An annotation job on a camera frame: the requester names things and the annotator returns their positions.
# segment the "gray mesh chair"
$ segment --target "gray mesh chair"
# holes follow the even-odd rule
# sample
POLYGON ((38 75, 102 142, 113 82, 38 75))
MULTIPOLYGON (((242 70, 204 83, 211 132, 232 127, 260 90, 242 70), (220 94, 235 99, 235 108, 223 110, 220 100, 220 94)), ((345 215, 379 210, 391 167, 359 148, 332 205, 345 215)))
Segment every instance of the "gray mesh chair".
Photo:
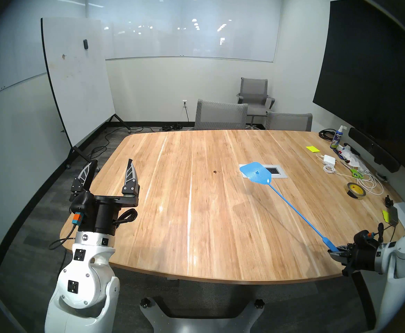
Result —
POLYGON ((267 113, 266 130, 311 131, 312 113, 267 113))
POLYGON ((238 103, 248 103, 247 115, 252 117, 250 128, 253 129, 254 117, 266 117, 267 111, 274 105, 275 99, 267 95, 267 79, 245 79, 241 77, 241 89, 236 95, 238 103))
POLYGON ((245 129, 247 104, 215 103, 198 99, 194 130, 245 129))

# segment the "television screen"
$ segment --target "television screen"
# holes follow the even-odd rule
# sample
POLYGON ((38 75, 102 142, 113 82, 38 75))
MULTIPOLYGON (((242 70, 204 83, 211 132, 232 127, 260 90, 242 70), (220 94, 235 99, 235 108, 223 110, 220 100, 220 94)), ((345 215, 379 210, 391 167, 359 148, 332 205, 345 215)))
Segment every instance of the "television screen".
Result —
POLYGON ((405 31, 363 0, 332 1, 313 102, 405 167, 405 31))

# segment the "gray carpet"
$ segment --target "gray carpet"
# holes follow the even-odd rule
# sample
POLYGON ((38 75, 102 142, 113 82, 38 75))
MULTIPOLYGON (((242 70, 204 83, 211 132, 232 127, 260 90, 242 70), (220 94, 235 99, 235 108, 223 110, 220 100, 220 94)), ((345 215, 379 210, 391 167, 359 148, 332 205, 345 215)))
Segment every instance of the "gray carpet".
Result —
MULTIPOLYGON (((113 130, 107 128, 86 151, 105 145, 105 134, 113 130)), ((126 136, 127 130, 120 129, 108 137, 110 144, 98 157, 98 165, 107 161, 126 136)), ((0 298, 29 333, 44 331, 47 305, 64 257, 62 247, 49 251, 47 246, 59 238, 69 215, 70 186, 84 163, 83 159, 76 159, 50 188, 20 229, 0 268, 0 298)), ((67 253, 64 265, 71 258, 67 253)), ((144 297, 154 297, 167 315, 176 317, 234 317, 248 301, 261 298, 266 306, 252 332, 367 330, 361 301, 352 280, 346 277, 286 285, 227 285, 169 281, 113 270, 121 282, 113 332, 153 332, 138 307, 144 297)))

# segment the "sticky note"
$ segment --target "sticky note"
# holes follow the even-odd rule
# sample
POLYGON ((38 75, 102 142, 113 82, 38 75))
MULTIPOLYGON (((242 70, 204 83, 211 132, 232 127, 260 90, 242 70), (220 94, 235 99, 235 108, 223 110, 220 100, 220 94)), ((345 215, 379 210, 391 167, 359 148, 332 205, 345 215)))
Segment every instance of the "sticky note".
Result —
POLYGON ((382 211, 382 216, 384 217, 384 220, 386 223, 389 223, 389 213, 385 210, 382 211))
POLYGON ((320 150, 316 149, 314 146, 306 147, 306 148, 309 149, 312 153, 319 153, 320 152, 320 150))

